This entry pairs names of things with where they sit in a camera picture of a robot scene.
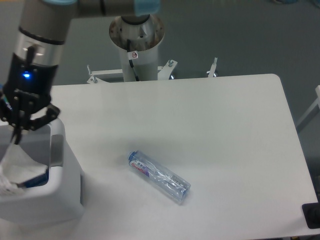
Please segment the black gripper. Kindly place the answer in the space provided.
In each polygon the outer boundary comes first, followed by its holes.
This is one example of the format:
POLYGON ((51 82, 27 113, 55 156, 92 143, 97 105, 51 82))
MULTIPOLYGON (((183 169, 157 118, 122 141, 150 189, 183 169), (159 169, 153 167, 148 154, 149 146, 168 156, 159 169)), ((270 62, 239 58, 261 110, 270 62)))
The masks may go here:
POLYGON ((58 66, 39 65, 12 55, 3 93, 8 101, 0 100, 0 119, 12 127, 10 142, 19 145, 23 131, 36 131, 56 120, 61 110, 51 103, 51 89, 58 66), (43 116, 31 115, 46 108, 43 116))

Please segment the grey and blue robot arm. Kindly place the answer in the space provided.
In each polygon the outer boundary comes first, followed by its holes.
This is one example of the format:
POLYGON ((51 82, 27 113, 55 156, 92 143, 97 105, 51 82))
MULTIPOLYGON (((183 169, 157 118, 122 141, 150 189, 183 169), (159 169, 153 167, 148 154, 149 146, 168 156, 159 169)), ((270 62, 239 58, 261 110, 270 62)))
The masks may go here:
POLYGON ((70 24, 76 18, 122 17, 145 23, 160 9, 158 0, 27 0, 18 26, 6 83, 0 91, 0 119, 13 129, 11 142, 54 121, 60 109, 51 103, 70 24))

